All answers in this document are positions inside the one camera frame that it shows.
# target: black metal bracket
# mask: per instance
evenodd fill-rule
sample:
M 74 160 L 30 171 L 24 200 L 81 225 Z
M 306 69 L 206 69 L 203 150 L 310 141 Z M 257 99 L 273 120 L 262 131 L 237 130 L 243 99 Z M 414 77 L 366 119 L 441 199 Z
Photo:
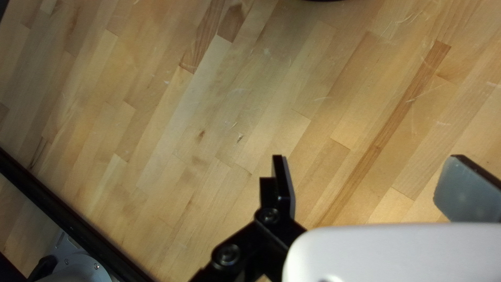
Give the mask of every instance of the black metal bracket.
M 260 178 L 261 207 L 253 222 L 219 244 L 190 282 L 282 281 L 289 247 L 306 231 L 294 220 L 295 198 L 285 157 L 273 156 L 272 177 Z

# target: black rod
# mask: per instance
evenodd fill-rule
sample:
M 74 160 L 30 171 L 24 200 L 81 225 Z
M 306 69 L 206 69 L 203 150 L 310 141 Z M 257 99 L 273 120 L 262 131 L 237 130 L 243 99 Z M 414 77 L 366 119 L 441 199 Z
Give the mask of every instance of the black rod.
M 122 282 L 153 282 L 103 235 L 0 148 L 0 173 Z

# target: bolt head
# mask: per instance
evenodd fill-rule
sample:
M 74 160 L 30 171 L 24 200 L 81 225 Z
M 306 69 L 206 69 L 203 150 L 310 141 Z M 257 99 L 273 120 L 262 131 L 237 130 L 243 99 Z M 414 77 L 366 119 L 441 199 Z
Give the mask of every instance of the bolt head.
M 280 212 L 275 208 L 264 208 L 260 214 L 260 220 L 265 224 L 277 223 L 280 219 Z
M 234 265 L 240 258 L 240 248 L 235 244 L 221 247 L 216 255 L 216 262 L 222 266 Z

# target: white plastic cover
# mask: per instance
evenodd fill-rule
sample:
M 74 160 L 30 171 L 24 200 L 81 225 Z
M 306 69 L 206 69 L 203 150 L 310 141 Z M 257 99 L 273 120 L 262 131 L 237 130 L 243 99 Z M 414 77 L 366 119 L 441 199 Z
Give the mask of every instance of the white plastic cover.
M 500 282 L 501 224 L 323 227 L 301 235 L 283 282 Z

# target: gray metal part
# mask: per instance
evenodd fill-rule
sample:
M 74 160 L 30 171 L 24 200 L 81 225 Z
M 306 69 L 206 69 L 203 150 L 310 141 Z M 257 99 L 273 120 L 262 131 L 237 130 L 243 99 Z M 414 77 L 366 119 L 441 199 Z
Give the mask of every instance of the gray metal part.
M 112 282 L 101 264 L 60 230 L 51 251 L 58 260 L 53 274 L 43 282 Z
M 443 166 L 433 198 L 454 222 L 499 222 L 501 191 L 455 156 Z
M 81 265 L 72 265 L 38 280 L 37 282 L 99 282 Z

